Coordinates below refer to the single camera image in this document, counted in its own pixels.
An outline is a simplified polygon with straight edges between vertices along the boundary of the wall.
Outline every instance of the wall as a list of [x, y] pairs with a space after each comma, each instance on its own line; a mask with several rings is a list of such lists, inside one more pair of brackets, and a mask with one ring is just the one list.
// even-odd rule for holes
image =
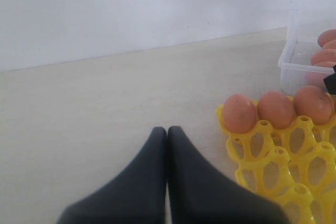
[[287, 10], [335, 2], [0, 0], [0, 71], [283, 27]]

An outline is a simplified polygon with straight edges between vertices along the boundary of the egg tray cup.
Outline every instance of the egg tray cup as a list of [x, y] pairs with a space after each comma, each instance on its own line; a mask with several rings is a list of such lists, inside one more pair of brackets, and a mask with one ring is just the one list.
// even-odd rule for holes
[[[254, 193], [277, 202], [287, 209], [287, 206], [296, 206], [295, 221], [299, 224], [333, 223], [333, 207], [336, 201], [336, 151], [330, 143], [331, 133], [336, 126], [336, 116], [327, 124], [315, 125], [307, 116], [298, 116], [286, 129], [280, 130], [272, 127], [270, 122], [259, 120], [248, 133], [232, 133], [224, 127], [222, 121], [223, 105], [218, 106], [216, 115], [222, 131], [228, 135], [226, 149], [229, 157], [238, 164], [235, 178], [238, 184]], [[302, 131], [302, 145], [297, 152], [292, 151], [291, 141], [297, 141], [292, 134], [298, 129]], [[253, 153], [254, 136], [261, 135], [263, 144], [260, 151]], [[310, 173], [317, 170], [311, 167], [313, 160], [319, 158], [325, 162], [324, 175], [317, 183], [311, 181]], [[265, 169], [268, 165], [275, 165], [277, 169]], [[277, 170], [277, 179], [269, 186], [265, 180], [273, 176]], [[254, 180], [255, 188], [246, 179], [247, 171]], [[319, 208], [318, 216], [313, 206]]]

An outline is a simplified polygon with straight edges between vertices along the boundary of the egg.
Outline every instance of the egg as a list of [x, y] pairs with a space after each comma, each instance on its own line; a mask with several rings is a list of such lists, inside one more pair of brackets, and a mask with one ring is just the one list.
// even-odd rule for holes
[[247, 133], [257, 123], [257, 111], [249, 97], [234, 94], [223, 105], [222, 120], [230, 132]]
[[330, 29], [321, 33], [317, 39], [317, 43], [320, 47], [323, 47], [326, 43], [336, 39], [336, 29]]
[[293, 103], [279, 91], [268, 91], [258, 102], [258, 115], [269, 121], [274, 128], [285, 129], [292, 124], [295, 117]]
[[[325, 61], [315, 64], [316, 67], [324, 67], [324, 68], [332, 68], [336, 66], [336, 62]], [[326, 85], [324, 84], [323, 79], [330, 74], [328, 73], [316, 73], [316, 72], [307, 72], [306, 73], [306, 81], [308, 85], [317, 86], [319, 88], [325, 89]]]
[[297, 115], [306, 115], [317, 125], [327, 123], [333, 114], [331, 98], [315, 86], [301, 88], [295, 94], [293, 103]]
[[325, 61], [336, 62], [336, 49], [322, 49], [314, 54], [310, 60], [312, 65]]
[[336, 40], [332, 40], [328, 43], [325, 43], [322, 48], [323, 49], [336, 49]]

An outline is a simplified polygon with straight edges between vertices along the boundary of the table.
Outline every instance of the table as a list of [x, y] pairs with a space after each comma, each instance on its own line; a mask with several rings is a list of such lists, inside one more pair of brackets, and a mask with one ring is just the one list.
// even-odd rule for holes
[[280, 89], [286, 30], [0, 73], [0, 222], [55, 223], [118, 174], [154, 126], [180, 125], [234, 178], [216, 107]]

